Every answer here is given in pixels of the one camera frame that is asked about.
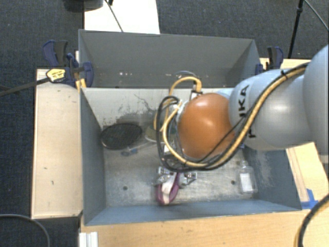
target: white object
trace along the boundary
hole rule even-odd
[[[98,247],[98,233],[79,233],[79,247]]]
[[[95,3],[85,2],[86,30],[121,31],[105,1],[98,9],[93,7]],[[160,34],[155,0],[114,0],[111,8],[124,32]]]

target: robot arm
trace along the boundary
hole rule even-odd
[[[160,158],[177,172],[220,167],[242,142],[257,150],[277,150],[314,141],[319,153],[328,154],[328,46],[310,64],[242,81],[228,98],[199,92],[179,105],[157,129],[169,150],[160,151]],[[179,142],[173,148],[166,134],[174,120]],[[168,164],[172,155],[178,168]]]

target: black disc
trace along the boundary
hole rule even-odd
[[[121,150],[135,142],[142,134],[142,128],[133,123],[117,123],[103,130],[101,141],[104,147]]]

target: yellow cable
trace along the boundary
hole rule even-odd
[[[194,81],[196,83],[195,91],[196,92],[201,92],[201,89],[202,89],[201,81],[198,78],[188,76],[188,77],[180,78],[180,79],[176,80],[173,83],[173,85],[171,86],[171,88],[169,90],[169,96],[173,95],[174,89],[176,88],[177,85],[179,85],[183,81],[187,81],[187,80]],[[171,102],[171,100],[168,100],[163,105],[168,105],[170,102]],[[169,108],[166,109],[166,115],[164,116],[164,120],[166,120],[168,118],[168,113],[169,113]],[[154,119],[153,119],[153,128],[154,128],[154,130],[156,129],[156,115],[157,115],[157,112],[155,113],[155,116],[154,116]]]
[[[242,131],[240,132],[240,134],[238,135],[237,139],[235,140],[235,142],[233,143],[233,145],[230,147],[230,149],[223,155],[223,157],[216,162],[213,166],[218,166],[219,164],[221,164],[222,162],[224,162],[227,158],[229,158],[231,156],[231,154],[235,151],[235,149],[240,145],[240,143],[242,142],[243,138],[245,137],[245,135],[247,134],[247,132],[249,131],[249,128],[251,127],[255,117],[258,114],[258,111],[260,110],[262,104],[265,102],[266,98],[268,97],[268,95],[270,93],[272,93],[279,85],[281,85],[283,82],[285,82],[286,80],[288,80],[289,78],[302,73],[305,70],[305,68],[299,68],[293,72],[288,73],[286,76],[282,76],[280,79],[278,79],[277,81],[275,81],[274,83],[272,83],[269,88],[264,92],[264,94],[260,97],[259,101],[255,104],[254,109],[251,111],[251,114],[249,116],[249,118],[247,119],[247,122],[244,126],[244,128],[242,129]]]
[[[218,162],[215,162],[215,164],[213,164],[212,166],[218,166],[219,164],[221,164],[222,162],[224,162],[225,160],[227,160],[231,154],[235,151],[235,149],[240,145],[240,143],[242,142],[243,138],[245,137],[245,135],[247,134],[247,132],[249,131],[250,126],[252,125],[255,117],[258,114],[258,111],[260,110],[262,104],[265,102],[266,98],[268,97],[268,95],[273,92],[279,85],[281,85],[283,82],[285,82],[287,79],[302,73],[305,70],[304,67],[299,68],[297,70],[294,70],[292,72],[289,72],[288,74],[286,74],[285,76],[282,76],[280,79],[278,79],[277,81],[275,81],[274,83],[272,83],[268,89],[266,89],[266,91],[262,94],[262,96],[259,98],[258,102],[255,104],[254,109],[251,111],[250,116],[247,119],[247,122],[245,124],[245,126],[243,127],[242,131],[240,132],[240,134],[238,135],[238,137],[235,139],[234,143],[232,144],[232,146],[230,147],[230,149],[221,156],[221,159]],[[168,124],[170,122],[170,120],[174,117],[174,115],[178,112],[178,109],[175,109],[171,115],[165,120],[161,130],[162,130],[162,137],[163,137],[163,141],[165,143],[165,145],[167,146],[167,148],[169,149],[169,151],[178,159],[180,160],[183,164],[187,165],[187,166],[191,166],[191,167],[197,167],[197,168],[202,168],[202,167],[206,167],[208,166],[208,164],[206,163],[195,163],[192,161],[188,161],[185,158],[181,157],[169,144],[168,139],[167,139],[167,127]]]

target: bin floor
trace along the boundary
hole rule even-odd
[[[122,151],[104,148],[107,206],[155,205],[157,169],[160,160],[156,145],[146,145],[137,153],[121,155]],[[223,167],[213,171],[198,171],[197,180],[180,189],[172,204],[234,199],[250,199],[239,193],[237,171],[242,152]]]

